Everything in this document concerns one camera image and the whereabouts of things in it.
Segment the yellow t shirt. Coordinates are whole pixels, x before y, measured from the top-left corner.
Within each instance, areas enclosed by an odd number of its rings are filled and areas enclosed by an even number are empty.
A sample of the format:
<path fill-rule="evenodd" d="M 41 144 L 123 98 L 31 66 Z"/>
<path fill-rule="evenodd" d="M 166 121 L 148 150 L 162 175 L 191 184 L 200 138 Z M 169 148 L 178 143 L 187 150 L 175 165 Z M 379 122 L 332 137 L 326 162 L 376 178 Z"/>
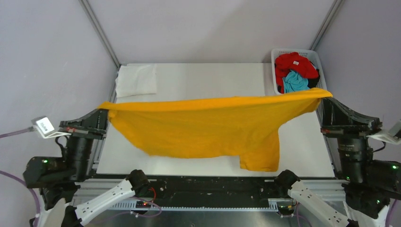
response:
<path fill-rule="evenodd" d="M 279 168 L 279 128 L 314 112 L 331 98 L 312 88 L 278 96 L 235 96 L 166 102 L 104 102 L 111 125 L 151 156 L 214 158 L 238 156 L 242 169 Z"/>

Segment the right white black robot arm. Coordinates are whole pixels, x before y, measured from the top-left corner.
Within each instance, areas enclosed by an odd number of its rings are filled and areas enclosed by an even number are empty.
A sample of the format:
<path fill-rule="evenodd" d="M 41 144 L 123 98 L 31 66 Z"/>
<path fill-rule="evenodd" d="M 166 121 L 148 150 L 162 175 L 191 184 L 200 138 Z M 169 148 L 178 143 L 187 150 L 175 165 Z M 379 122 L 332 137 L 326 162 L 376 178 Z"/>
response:
<path fill-rule="evenodd" d="M 290 170 L 281 172 L 274 179 L 275 193 L 296 200 L 332 227 L 389 226 L 390 200 L 401 198 L 401 165 L 396 161 L 375 160 L 375 151 L 369 146 L 368 139 L 399 145 L 400 122 L 385 131 L 379 118 L 351 110 L 335 98 L 324 98 L 322 104 L 321 133 L 337 140 L 345 177 L 342 184 L 345 202 L 356 212 L 356 218 L 350 219 L 336 211 Z"/>

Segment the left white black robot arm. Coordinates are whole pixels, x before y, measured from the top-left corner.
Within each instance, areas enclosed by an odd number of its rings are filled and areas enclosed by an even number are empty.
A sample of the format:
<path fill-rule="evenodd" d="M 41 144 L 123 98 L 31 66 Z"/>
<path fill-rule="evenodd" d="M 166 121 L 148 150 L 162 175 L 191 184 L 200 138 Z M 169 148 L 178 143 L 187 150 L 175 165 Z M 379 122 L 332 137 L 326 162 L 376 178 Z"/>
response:
<path fill-rule="evenodd" d="M 43 139 L 54 138 L 61 149 L 61 157 L 33 157 L 23 172 L 26 187 L 39 189 L 43 211 L 32 220 L 31 226 L 44 227 L 57 208 L 61 218 L 55 220 L 60 227 L 83 227 L 96 216 L 124 199 L 143 197 L 150 182 L 142 170 L 133 170 L 115 187 L 101 195 L 73 206 L 70 204 L 80 183 L 88 180 L 88 167 L 95 140 L 103 140 L 108 126 L 108 110 L 95 109 L 83 117 L 61 121 L 55 128 L 46 116 L 33 119 L 29 131 Z"/>

